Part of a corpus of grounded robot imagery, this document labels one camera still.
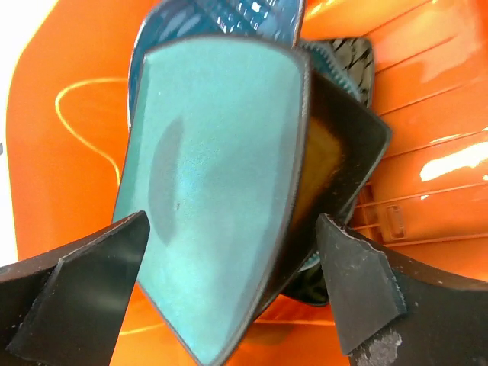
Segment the dark blue shell plate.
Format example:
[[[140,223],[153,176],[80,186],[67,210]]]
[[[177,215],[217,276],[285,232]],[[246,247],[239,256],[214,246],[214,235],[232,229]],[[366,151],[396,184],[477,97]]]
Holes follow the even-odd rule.
[[[198,34],[264,37],[293,46],[300,35],[305,2],[161,1],[140,26],[130,58],[127,93],[128,124],[132,124],[144,55],[158,45]]]

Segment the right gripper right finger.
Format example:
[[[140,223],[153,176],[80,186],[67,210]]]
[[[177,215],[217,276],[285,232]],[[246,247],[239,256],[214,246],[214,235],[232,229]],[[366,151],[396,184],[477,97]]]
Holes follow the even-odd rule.
[[[485,365],[487,283],[416,261],[322,214],[340,349],[351,365]]]

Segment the teal square plate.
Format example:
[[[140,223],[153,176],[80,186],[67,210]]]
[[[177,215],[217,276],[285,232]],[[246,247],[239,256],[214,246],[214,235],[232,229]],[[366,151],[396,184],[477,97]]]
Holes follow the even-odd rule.
[[[305,52],[205,34],[149,50],[114,218],[142,210],[138,282],[199,365],[236,349],[291,226],[310,105]]]

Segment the black and amber square plate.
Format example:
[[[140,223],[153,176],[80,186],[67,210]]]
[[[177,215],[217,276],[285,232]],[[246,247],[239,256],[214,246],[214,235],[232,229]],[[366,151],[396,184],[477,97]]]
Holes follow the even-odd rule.
[[[317,251],[320,214],[338,216],[384,156],[391,128],[334,82],[313,72],[307,139],[297,201],[283,248],[255,311],[260,316]]]

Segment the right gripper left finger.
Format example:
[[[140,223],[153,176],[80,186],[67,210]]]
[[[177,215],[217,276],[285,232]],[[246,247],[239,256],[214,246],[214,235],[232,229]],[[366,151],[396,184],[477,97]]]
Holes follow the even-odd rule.
[[[1,268],[3,365],[108,365],[146,251],[139,211]]]

